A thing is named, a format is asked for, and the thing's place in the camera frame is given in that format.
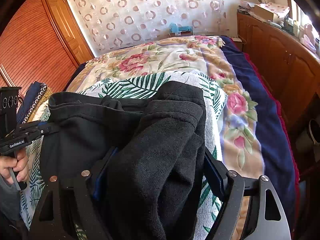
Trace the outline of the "person left hand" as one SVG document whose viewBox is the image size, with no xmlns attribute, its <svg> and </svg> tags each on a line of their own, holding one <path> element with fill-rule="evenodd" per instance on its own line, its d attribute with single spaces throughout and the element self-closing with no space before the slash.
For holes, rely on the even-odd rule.
<svg viewBox="0 0 320 240">
<path fill-rule="evenodd" d="M 19 150 L 17 157 L 12 158 L 9 156 L 1 156 L 1 176 L 9 184 L 13 184 L 14 181 L 10 175 L 9 168 L 12 168 L 14 172 L 18 172 L 17 181 L 27 181 L 29 177 L 28 157 L 25 148 Z"/>
</svg>

